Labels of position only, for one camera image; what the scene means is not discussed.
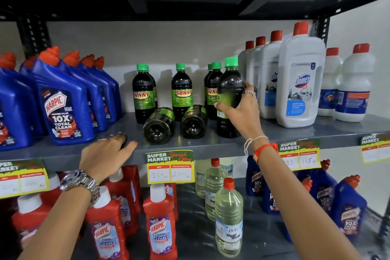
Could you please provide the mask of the person's right hand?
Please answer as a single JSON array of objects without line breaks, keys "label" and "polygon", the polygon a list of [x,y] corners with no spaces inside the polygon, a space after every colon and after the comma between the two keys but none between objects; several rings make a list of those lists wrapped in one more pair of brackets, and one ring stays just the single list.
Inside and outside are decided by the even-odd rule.
[{"label": "person's right hand", "polygon": [[256,142],[268,144],[269,140],[261,128],[260,111],[254,87],[247,81],[244,81],[244,84],[245,92],[242,94],[239,105],[235,108],[236,115],[228,118],[249,144],[254,145]]}]

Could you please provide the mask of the person's left hand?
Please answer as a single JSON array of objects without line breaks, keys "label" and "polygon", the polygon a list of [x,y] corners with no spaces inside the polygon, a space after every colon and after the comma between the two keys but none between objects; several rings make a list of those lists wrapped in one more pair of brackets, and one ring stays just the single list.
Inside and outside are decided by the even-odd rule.
[{"label": "person's left hand", "polygon": [[81,152],[78,169],[83,170],[98,184],[102,183],[126,162],[120,159],[120,150],[126,146],[126,140],[126,134],[119,132],[89,144]]}]

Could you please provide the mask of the dark liquid bottle green cap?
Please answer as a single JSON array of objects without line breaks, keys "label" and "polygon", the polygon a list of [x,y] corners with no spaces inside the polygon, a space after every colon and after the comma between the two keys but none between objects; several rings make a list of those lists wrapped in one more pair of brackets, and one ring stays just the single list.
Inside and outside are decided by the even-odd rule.
[{"label": "dark liquid bottle green cap", "polygon": [[[217,90],[217,102],[233,108],[239,105],[245,91],[245,84],[238,71],[238,57],[225,58],[225,72],[219,79]],[[223,138],[240,136],[228,116],[219,109],[217,110],[217,134]]]}]

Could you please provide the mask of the person's right forearm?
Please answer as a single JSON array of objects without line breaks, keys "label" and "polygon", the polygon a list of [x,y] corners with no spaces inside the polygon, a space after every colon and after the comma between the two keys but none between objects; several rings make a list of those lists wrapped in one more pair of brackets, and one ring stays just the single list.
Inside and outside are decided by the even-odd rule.
[{"label": "person's right forearm", "polygon": [[[246,141],[245,148],[261,145]],[[362,260],[273,148],[264,149],[258,165],[302,260]]]}]

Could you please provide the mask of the person's left forearm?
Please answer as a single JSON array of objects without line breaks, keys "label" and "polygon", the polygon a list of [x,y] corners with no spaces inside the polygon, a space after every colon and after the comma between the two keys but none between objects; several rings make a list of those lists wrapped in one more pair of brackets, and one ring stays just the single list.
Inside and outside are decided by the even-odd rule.
[{"label": "person's left forearm", "polygon": [[91,198],[81,186],[62,192],[17,260],[71,260]]}]

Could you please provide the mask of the yellow green price tag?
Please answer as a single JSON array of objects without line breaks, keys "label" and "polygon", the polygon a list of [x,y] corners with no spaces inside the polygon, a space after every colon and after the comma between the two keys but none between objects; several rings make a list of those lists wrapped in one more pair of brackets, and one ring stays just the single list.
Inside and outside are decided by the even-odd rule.
[{"label": "yellow green price tag", "polygon": [[390,133],[363,136],[360,140],[360,149],[364,164],[390,159]]},{"label": "yellow green price tag", "polygon": [[194,154],[189,149],[145,154],[149,185],[161,183],[194,183]]},{"label": "yellow green price tag", "polygon": [[319,159],[321,140],[300,139],[279,144],[280,157],[291,171],[321,168]]},{"label": "yellow green price tag", "polygon": [[0,199],[39,193],[49,187],[41,158],[0,162]]}]

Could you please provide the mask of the cluster of dark bottles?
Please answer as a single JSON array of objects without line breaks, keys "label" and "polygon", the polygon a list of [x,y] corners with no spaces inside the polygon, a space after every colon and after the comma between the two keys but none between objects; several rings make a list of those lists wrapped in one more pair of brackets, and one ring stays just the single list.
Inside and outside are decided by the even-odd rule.
[{"label": "cluster of dark bottles", "polygon": [[149,144],[164,144],[174,134],[175,122],[186,139],[200,139],[206,134],[207,111],[193,103],[192,80],[185,64],[176,64],[177,73],[171,82],[172,108],[159,107],[157,86],[147,64],[137,64],[132,82],[136,121],[143,124],[144,138]]}]

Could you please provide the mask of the grey metal shelf board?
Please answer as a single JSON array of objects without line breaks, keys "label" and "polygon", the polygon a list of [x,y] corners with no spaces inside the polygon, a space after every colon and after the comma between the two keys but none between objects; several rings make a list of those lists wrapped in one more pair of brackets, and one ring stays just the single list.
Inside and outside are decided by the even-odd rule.
[{"label": "grey metal shelf board", "polygon": [[[359,123],[343,122],[331,117],[317,116],[313,125],[288,129],[275,120],[261,120],[261,126],[271,142],[277,144],[301,139],[320,139],[320,149],[357,146],[364,135],[390,133],[390,119],[366,115]],[[95,135],[94,141],[107,138],[118,132],[125,133],[128,141],[136,141],[138,147],[127,160],[126,165],[145,164],[145,154],[169,150],[192,150],[195,159],[243,156],[243,137],[223,138],[217,134],[217,122],[208,121],[205,135],[200,139],[186,139],[180,131],[180,123],[175,122],[173,136],[161,145],[151,145],[143,133],[143,125],[135,120],[135,113],[126,113],[107,131]],[[56,146],[48,136],[37,138],[34,144],[23,149],[0,152],[0,165],[14,160],[42,159],[48,172],[78,169],[82,149],[87,144]]]},{"label": "grey metal shelf board", "polygon": [[[215,240],[214,222],[206,216],[204,200],[197,196],[195,184],[179,184],[176,223],[178,260],[300,260],[295,247],[283,234],[280,215],[269,215],[261,209],[261,198],[246,195],[245,179],[235,179],[235,187],[244,201],[243,242],[239,255],[224,257]],[[149,243],[145,214],[139,216],[139,230],[126,240],[130,260],[149,260]],[[390,260],[390,250],[380,247],[376,232],[364,223],[353,242],[364,260]],[[89,227],[77,243],[71,260],[97,260],[98,253]]]}]

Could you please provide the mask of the silver metal wristwatch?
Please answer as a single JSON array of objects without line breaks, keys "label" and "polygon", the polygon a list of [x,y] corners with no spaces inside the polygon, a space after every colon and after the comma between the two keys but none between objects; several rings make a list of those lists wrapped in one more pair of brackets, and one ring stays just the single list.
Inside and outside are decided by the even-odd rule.
[{"label": "silver metal wristwatch", "polygon": [[83,170],[69,171],[59,185],[59,189],[63,192],[75,187],[83,187],[91,193],[90,207],[93,207],[100,198],[99,184]]}]

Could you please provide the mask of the blue toilet cleaner bottle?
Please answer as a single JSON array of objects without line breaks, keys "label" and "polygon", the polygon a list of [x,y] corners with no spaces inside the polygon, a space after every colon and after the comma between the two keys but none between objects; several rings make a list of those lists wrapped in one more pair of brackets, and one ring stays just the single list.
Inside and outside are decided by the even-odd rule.
[{"label": "blue toilet cleaner bottle", "polygon": [[280,214],[280,210],[276,204],[275,198],[273,197],[268,184],[266,182],[264,183],[261,208],[267,214],[278,215]]},{"label": "blue toilet cleaner bottle", "polygon": [[330,214],[337,185],[337,181],[327,172],[330,164],[330,159],[325,159],[321,161],[321,168],[300,170],[296,175],[300,181],[308,178],[312,180],[310,195],[327,214]]},{"label": "blue toilet cleaner bottle", "polygon": [[[304,180],[301,181],[301,184],[304,186],[304,188],[305,188],[308,192],[311,191],[312,183],[313,183],[313,181],[312,181],[311,178],[306,178],[306,179],[304,179]],[[288,232],[287,227],[286,227],[285,224],[284,224],[284,236],[285,236],[285,239],[286,239],[289,243],[291,243],[291,244],[293,243],[293,242],[292,242],[292,239],[291,239],[291,237],[290,237],[290,233]]]},{"label": "blue toilet cleaner bottle", "polygon": [[356,190],[360,175],[351,175],[341,180],[334,188],[334,199],[329,216],[340,231],[353,241],[360,234],[367,208],[367,200]]},{"label": "blue toilet cleaner bottle", "polygon": [[247,157],[245,189],[249,196],[261,197],[264,192],[264,178],[252,155]]}]

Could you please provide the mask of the row of blue cleaner bottles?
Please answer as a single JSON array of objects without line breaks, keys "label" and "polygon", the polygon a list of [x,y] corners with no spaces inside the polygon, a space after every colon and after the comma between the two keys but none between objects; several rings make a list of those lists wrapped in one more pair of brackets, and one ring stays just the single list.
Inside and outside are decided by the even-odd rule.
[{"label": "row of blue cleaner bottles", "polygon": [[113,103],[102,83],[89,71],[92,65],[81,62],[78,51],[63,58],[57,46],[48,47],[26,60],[30,71],[16,71],[13,53],[0,55],[0,71],[33,89],[35,106],[40,110],[49,138],[57,146],[83,144],[116,122]]}]

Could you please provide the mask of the clear liquid bottle red cap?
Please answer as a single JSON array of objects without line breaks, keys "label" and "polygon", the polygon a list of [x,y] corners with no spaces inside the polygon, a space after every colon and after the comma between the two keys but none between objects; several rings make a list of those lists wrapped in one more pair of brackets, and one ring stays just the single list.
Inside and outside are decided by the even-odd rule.
[{"label": "clear liquid bottle red cap", "polygon": [[220,159],[211,159],[211,167],[205,173],[205,210],[207,217],[215,221],[216,193],[223,187],[223,181],[227,177],[226,171],[220,167]]},{"label": "clear liquid bottle red cap", "polygon": [[214,216],[218,251],[227,258],[236,257],[243,240],[243,198],[235,189],[233,178],[225,178],[216,193]]}]

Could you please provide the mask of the group of red cleaner bottles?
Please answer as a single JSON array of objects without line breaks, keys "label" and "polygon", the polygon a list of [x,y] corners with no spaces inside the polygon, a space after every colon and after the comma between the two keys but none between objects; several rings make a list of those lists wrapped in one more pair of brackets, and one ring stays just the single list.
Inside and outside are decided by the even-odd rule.
[{"label": "group of red cleaner bottles", "polygon": [[[138,218],[132,215],[131,185],[124,177],[122,170],[109,178],[100,187],[100,198],[90,207],[85,215],[91,227],[100,260],[129,260],[126,248],[126,237],[133,235],[138,229]],[[147,200],[154,208],[147,216],[148,235],[151,246],[150,260],[175,260],[177,249],[175,244],[175,227],[173,200],[167,199],[165,190],[158,191]],[[19,235],[23,248],[27,246],[38,227],[50,211],[39,194],[22,195],[17,199],[18,210],[11,217],[11,222]]]}]

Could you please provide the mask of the small white bottle blue label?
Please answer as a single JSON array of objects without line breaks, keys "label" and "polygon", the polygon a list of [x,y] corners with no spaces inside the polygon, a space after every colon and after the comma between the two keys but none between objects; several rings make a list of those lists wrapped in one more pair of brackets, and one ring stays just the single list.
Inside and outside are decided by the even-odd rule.
[{"label": "small white bottle blue label", "polygon": [[339,56],[338,47],[331,47],[326,50],[317,112],[318,116],[333,116],[337,103],[337,92],[340,84],[342,63],[343,60]]},{"label": "small white bottle blue label", "polygon": [[333,113],[336,120],[357,123],[366,115],[376,63],[369,51],[369,43],[356,44],[342,64]]}]

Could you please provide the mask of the black perforated shelf post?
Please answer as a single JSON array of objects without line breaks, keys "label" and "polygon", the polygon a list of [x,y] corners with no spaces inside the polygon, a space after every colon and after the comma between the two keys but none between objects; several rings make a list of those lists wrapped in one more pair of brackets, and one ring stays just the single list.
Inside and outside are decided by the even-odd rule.
[{"label": "black perforated shelf post", "polygon": [[310,36],[320,38],[324,42],[325,46],[327,46],[329,25],[329,16],[319,16],[317,19],[313,20]]},{"label": "black perforated shelf post", "polygon": [[46,21],[40,15],[22,14],[16,23],[26,59],[52,46]]}]

